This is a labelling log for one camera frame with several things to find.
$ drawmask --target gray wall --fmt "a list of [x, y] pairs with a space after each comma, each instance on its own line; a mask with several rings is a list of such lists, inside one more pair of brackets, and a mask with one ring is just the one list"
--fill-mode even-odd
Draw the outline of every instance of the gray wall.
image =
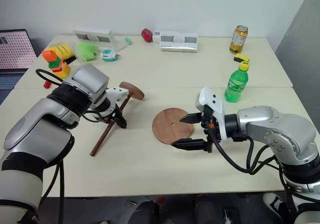
[[320, 0], [304, 0], [275, 54], [320, 131]]

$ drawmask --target bottle label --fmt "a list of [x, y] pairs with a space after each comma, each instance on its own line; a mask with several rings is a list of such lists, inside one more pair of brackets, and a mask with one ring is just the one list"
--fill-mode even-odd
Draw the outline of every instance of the bottle label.
[[229, 80], [228, 82], [228, 88], [234, 90], [234, 91], [242, 91], [245, 88], [245, 84], [244, 85], [236, 85], [234, 82], [232, 82], [231, 80]]
[[234, 35], [232, 37], [232, 42], [234, 45], [242, 46], [245, 44], [247, 35], [240, 35], [237, 32], [234, 32]]

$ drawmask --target red object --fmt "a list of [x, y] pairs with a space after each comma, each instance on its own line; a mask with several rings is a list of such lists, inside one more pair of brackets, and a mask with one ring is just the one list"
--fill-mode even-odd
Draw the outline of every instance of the red object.
[[44, 88], [45, 89], [48, 89], [48, 88], [50, 88], [50, 86], [51, 86], [51, 82], [49, 82], [49, 81], [45, 81], [45, 84], [44, 84]]
[[165, 200], [166, 200], [165, 197], [161, 196], [161, 197], [158, 197], [155, 202], [156, 202], [158, 205], [161, 205], [161, 204], [164, 203]]
[[141, 36], [148, 43], [152, 41], [152, 32], [150, 30], [148, 30], [148, 29], [142, 30]]

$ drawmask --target shoe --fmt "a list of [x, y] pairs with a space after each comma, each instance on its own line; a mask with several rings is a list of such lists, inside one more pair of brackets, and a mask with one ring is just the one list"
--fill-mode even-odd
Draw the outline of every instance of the shoe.
[[265, 205], [282, 219], [279, 213], [279, 206], [284, 201], [274, 193], [265, 193], [263, 194], [262, 199]]

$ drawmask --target laptop keyboard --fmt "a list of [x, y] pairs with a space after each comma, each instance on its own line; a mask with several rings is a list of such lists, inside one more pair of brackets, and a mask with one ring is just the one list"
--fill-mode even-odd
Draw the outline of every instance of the laptop keyboard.
[[0, 90], [12, 90], [21, 76], [0, 76]]

